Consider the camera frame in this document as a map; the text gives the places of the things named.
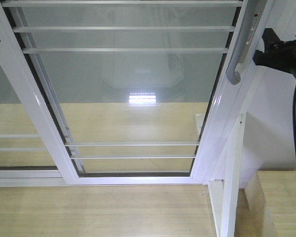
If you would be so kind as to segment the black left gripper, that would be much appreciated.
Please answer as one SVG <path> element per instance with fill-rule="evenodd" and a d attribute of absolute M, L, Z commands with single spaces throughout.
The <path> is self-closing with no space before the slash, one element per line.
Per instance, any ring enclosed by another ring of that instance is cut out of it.
<path fill-rule="evenodd" d="M 253 61 L 282 72 L 290 72 L 296 79 L 296 40 L 282 41 L 272 28 L 265 28 L 262 40 L 264 52 L 256 50 Z"/>

